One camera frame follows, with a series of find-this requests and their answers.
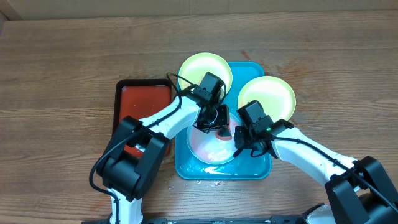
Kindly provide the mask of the light blue plate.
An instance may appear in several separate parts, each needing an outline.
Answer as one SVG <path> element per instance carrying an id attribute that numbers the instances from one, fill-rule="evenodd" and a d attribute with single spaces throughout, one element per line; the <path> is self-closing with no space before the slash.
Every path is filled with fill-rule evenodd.
<path id="1" fill-rule="evenodd" d="M 207 164 L 220 165 L 232 161 L 236 152 L 234 142 L 235 127 L 241 123 L 234 114 L 230 113 L 230 137 L 221 137 L 219 131 L 206 134 L 193 126 L 187 129 L 187 144 L 191 153 L 200 161 Z"/>

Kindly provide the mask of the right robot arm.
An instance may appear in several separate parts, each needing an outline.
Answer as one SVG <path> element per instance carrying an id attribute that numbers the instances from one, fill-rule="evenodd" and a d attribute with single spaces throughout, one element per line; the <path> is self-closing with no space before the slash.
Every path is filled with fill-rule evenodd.
<path id="1" fill-rule="evenodd" d="M 237 126 L 234 141 L 239 152 L 270 154 L 324 186 L 328 203 L 309 209 L 299 223 L 397 223 L 397 189 L 375 158 L 338 154 L 283 119 Z"/>

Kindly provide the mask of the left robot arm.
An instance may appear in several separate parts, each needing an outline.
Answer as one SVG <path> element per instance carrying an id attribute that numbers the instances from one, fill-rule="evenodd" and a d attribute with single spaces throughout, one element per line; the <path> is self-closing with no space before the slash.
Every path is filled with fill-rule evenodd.
<path id="1" fill-rule="evenodd" d="M 93 189 L 111 197 L 108 223 L 142 223 L 142 198 L 152 187 L 169 142 L 193 126 L 203 133 L 226 131 L 229 109 L 210 93 L 177 95 L 158 113 L 123 118 L 90 171 Z"/>

